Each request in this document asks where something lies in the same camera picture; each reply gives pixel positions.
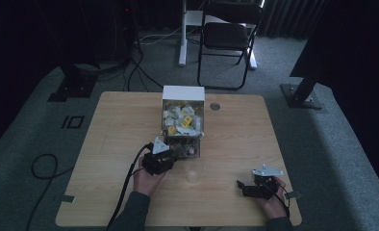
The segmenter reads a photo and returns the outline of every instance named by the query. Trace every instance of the desk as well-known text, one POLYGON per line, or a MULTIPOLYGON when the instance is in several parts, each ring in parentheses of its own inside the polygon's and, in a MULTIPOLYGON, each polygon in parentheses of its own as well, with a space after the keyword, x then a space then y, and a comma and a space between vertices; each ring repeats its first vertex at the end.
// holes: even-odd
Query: desk
MULTIPOLYGON (((201 11, 187 11, 187 0, 183 0, 183 13, 182 13, 182 26, 181 26, 181 48, 180 48, 180 60, 179 66, 184 66, 187 63, 187 26, 201 26, 202 12, 201 11)), ((255 54, 252 51, 250 55, 250 68, 256 69, 257 63, 255 54)))
MULTIPOLYGON (((98 102, 73 170, 56 223, 59 226, 106 226, 114 212, 130 164, 138 151, 161 132, 162 94, 104 92, 98 102)), ((201 158, 205 174, 187 183, 178 161, 153 195, 148 226, 263 226, 266 217, 253 198, 243 197, 236 180, 253 183, 250 170, 267 164, 288 172, 258 95, 206 94, 205 137, 201 158), (219 111, 210 109, 220 105, 219 111)), ((130 182, 122 207, 133 188, 130 182)), ((301 222, 295 199, 291 222, 301 222)))

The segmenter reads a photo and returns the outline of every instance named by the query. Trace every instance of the folding chair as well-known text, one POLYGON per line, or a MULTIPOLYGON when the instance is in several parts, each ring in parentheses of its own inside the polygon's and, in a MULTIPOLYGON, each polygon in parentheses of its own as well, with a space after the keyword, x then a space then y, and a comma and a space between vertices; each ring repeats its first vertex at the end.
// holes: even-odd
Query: folding chair
POLYGON ((243 87, 250 66, 249 62, 253 43, 262 17, 263 9, 259 4, 206 1, 202 14, 201 37, 198 52, 197 82, 199 86, 207 89, 221 90, 239 90, 243 87), (213 16, 223 22, 216 22, 215 20, 213 22, 207 22, 207 16, 213 16), (204 46, 212 50, 234 51, 234 54, 223 54, 219 51, 218 53, 203 53, 204 46), (243 79, 239 86, 205 86, 201 83, 202 56, 239 57, 236 63, 239 64, 245 53, 247 54, 246 64, 243 79))

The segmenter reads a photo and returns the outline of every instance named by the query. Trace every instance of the hand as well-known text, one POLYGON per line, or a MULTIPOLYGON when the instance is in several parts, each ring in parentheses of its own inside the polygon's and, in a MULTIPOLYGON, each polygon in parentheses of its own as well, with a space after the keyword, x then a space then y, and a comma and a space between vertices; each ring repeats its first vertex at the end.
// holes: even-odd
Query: hand
POLYGON ((269 200, 263 199, 263 198, 257 198, 256 201, 258 204, 262 207, 262 209, 265 211, 266 215, 269 218, 281 218, 286 217, 286 208, 284 206, 285 203, 285 197, 283 196, 286 183, 280 180, 277 177, 274 177, 274 179, 277 181, 277 184, 279 184, 281 187, 277 190, 277 195, 279 198, 282 199, 282 202, 276 197, 272 196, 269 200))
POLYGON ((139 158, 139 170, 134 174, 134 188, 133 191, 143 193, 151 197, 156 191, 157 186, 165 177, 165 172, 159 175, 150 175, 145 169, 142 168, 142 157, 139 158))

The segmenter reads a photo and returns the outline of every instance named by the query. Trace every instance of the table leg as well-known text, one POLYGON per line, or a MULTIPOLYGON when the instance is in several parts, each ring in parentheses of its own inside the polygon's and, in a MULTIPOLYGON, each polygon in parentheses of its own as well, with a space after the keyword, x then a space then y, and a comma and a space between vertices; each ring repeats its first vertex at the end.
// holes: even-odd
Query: table leg
POLYGON ((256 69, 256 68, 258 68, 258 62, 256 61, 256 58, 255 58, 255 54, 254 54, 254 52, 252 51, 252 54, 250 55, 250 68, 251 69, 256 69))
POLYGON ((187 62, 187 0, 183 0, 183 15, 182 15, 182 35, 181 35, 181 49, 180 60, 178 65, 184 66, 187 62))

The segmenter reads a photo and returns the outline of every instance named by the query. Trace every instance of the open box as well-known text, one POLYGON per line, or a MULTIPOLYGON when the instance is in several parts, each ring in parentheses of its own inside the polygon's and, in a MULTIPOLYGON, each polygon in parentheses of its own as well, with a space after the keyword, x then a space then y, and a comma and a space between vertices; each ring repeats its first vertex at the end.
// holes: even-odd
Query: open box
POLYGON ((203 87, 164 86, 162 135, 179 158, 200 156, 204 103, 203 87))

